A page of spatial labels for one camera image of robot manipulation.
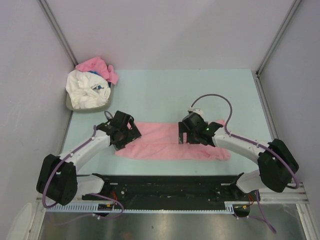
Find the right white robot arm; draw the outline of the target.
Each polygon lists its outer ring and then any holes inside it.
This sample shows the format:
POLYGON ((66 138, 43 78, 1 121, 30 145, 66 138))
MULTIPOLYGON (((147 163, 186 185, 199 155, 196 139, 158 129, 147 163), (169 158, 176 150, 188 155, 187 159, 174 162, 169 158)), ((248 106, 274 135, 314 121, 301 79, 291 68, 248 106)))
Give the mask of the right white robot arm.
POLYGON ((190 111, 178 123, 178 142, 226 149, 254 162, 257 170, 240 173, 231 184, 230 194, 237 201, 263 188, 281 193, 291 181, 295 181, 296 186, 300 184, 295 176, 299 164, 280 139, 266 143, 254 141, 229 132, 226 125, 207 122, 200 114, 190 111))

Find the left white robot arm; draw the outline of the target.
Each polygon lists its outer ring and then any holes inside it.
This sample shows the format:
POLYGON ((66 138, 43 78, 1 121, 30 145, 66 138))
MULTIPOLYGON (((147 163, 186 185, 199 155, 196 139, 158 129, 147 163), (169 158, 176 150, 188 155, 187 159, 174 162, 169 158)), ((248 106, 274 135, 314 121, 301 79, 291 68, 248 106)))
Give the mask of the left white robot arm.
POLYGON ((79 176, 79 170, 101 151, 109 147, 122 150, 141 136, 134 117, 118 110, 105 122, 93 126, 92 135, 73 150, 47 155, 36 184, 42 205, 46 209, 66 206, 85 195, 107 199, 111 193, 107 180, 97 173, 79 176))

